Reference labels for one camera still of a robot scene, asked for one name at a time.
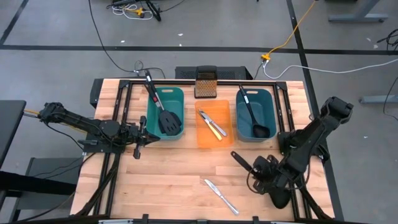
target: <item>translucent orange tray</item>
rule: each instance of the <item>translucent orange tray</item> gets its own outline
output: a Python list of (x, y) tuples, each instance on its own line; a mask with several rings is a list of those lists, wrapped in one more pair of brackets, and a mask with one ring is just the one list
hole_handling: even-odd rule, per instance
[[(227, 136), (221, 134), (222, 140), (219, 141), (205, 120), (200, 116), (198, 110), (203, 110)], [(199, 148), (228, 147), (234, 143), (232, 131), (231, 113), (228, 100), (206, 100), (195, 103), (196, 123), (197, 123), (197, 143)]]

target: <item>black ladle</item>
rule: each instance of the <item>black ladle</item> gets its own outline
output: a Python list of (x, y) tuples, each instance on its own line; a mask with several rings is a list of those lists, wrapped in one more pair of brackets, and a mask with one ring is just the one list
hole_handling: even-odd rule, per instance
[(270, 131), (269, 128), (261, 126), (259, 123), (257, 123), (256, 118), (254, 117), (253, 110), (251, 109), (251, 105), (248, 99), (248, 96), (246, 96), (246, 93), (244, 92), (244, 88), (242, 85), (239, 85), (240, 92), (243, 96), (244, 102), (246, 103), (246, 106), (249, 110), (251, 121), (252, 121), (252, 130), (253, 130), (253, 135), (256, 138), (269, 138)]

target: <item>box grater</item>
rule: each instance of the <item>box grater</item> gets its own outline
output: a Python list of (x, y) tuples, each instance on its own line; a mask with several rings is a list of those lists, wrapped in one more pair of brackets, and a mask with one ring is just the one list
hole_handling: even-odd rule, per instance
[(217, 67), (197, 66), (195, 80), (195, 98), (217, 97)]

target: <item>gray concrete floor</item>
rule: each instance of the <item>gray concrete floor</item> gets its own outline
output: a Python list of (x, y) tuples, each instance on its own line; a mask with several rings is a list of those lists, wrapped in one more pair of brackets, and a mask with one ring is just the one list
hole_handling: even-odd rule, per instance
[[(166, 8), (179, 0), (159, 1)], [(5, 30), (22, 0), (0, 1), (0, 30)], [(286, 2), (194, 1), (165, 12), (163, 21), (132, 21), (115, 16), (105, 6), (110, 0), (92, 0), (93, 14), (105, 45), (120, 46), (220, 46), (275, 47), (292, 31)], [(294, 0), (300, 18), (311, 1)], [(385, 0), (375, 12), (389, 13), (380, 24), (331, 24), (328, 13), (350, 12), (355, 4), (319, 1), (303, 22), (300, 32), (306, 49), (380, 50), (376, 41), (390, 33), (398, 22), (398, 3)], [(5, 42), (6, 45), (100, 45), (86, 1), (30, 0)], [(294, 38), (286, 46), (296, 48)], [(260, 53), (250, 52), (110, 52), (123, 68), (133, 69), (136, 60), (146, 67), (160, 67), (167, 78), (176, 66), (241, 66), (255, 74)], [(357, 55), (307, 55), (311, 67), (349, 70), (395, 57)], [(300, 65), (298, 54), (273, 54), (270, 75), (278, 75), (289, 65)], [(381, 105), (363, 106), (363, 95), (385, 95), (398, 75), (397, 64), (345, 75), (311, 72), (318, 104), (338, 96), (354, 104), (354, 115), (328, 138), (332, 166), (345, 220), (366, 223), (395, 223), (398, 210), (397, 138), (398, 123), (384, 116)], [(45, 102), (62, 102), (69, 110), (92, 116), (88, 104), (94, 78), (130, 76), (118, 70), (102, 51), (24, 51), (0, 50), (0, 99), (27, 101), (27, 108), (40, 110)], [(257, 79), (267, 79), (262, 73)], [(301, 69), (293, 68), (283, 80), (303, 80)], [(398, 116), (393, 105), (389, 113)], [(79, 139), (83, 135), (65, 129)], [(79, 157), (81, 151), (71, 140), (43, 124), (23, 118), (2, 170), (24, 174), (31, 157)], [(6, 206), (12, 207), (13, 200)], [(0, 222), (8, 220), (3, 209)], [(37, 211), (28, 211), (29, 217)], [(68, 209), (49, 214), (66, 215)]]

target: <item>butcher block tabletop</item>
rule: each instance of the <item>butcher block tabletop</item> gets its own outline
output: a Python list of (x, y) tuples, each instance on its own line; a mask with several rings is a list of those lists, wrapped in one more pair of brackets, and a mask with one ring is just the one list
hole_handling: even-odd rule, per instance
[[(245, 86), (244, 82), (242, 81), (243, 87), (263, 88), (274, 97), (271, 86)], [(302, 129), (310, 122), (308, 118), (310, 110), (303, 83), (286, 83), (295, 128)], [(104, 80), (96, 107), (96, 119), (112, 119), (118, 85), (118, 79)], [(208, 149), (197, 147), (195, 86), (167, 86), (177, 86), (184, 92), (185, 119), (183, 122), (185, 126), (183, 135), (176, 141), (159, 141), (143, 147), (140, 159), (134, 159), (132, 156), (135, 145), (126, 147), (120, 160), (111, 218), (142, 218), (143, 214), (149, 214), (150, 219), (173, 220), (252, 220), (253, 216), (258, 216), (260, 220), (293, 220), (291, 202), (284, 209), (278, 209), (273, 206), (269, 195), (251, 192), (246, 185), (248, 172), (231, 157), (231, 151), (236, 151), (250, 164), (257, 156), (267, 157), (269, 154), (279, 160), (282, 159), (276, 135), (260, 143), (238, 140), (235, 110), (238, 86), (217, 86), (216, 98), (216, 100), (229, 101), (234, 143), (226, 148)], [(279, 91), (284, 125), (286, 131), (289, 131), (282, 90)], [(121, 105), (124, 105), (126, 92), (126, 90), (123, 91)], [(133, 85), (127, 115), (129, 123), (138, 122), (140, 116), (146, 115), (147, 101), (148, 93), (144, 86)], [(123, 107), (121, 106), (119, 121), (122, 113)], [(103, 153), (97, 153), (82, 167), (71, 214), (78, 212), (98, 187), (103, 157)], [(206, 185), (205, 179), (212, 181), (226, 199), (239, 210), (238, 216), (234, 215), (224, 201)], [(311, 159), (310, 180), (307, 189), (323, 211), (334, 217), (325, 172), (321, 160), (317, 157)], [(104, 213), (105, 210), (107, 191), (108, 189), (105, 190), (102, 197), (100, 213)], [(302, 197), (299, 191), (297, 191), (297, 198), (300, 216), (304, 217)]]

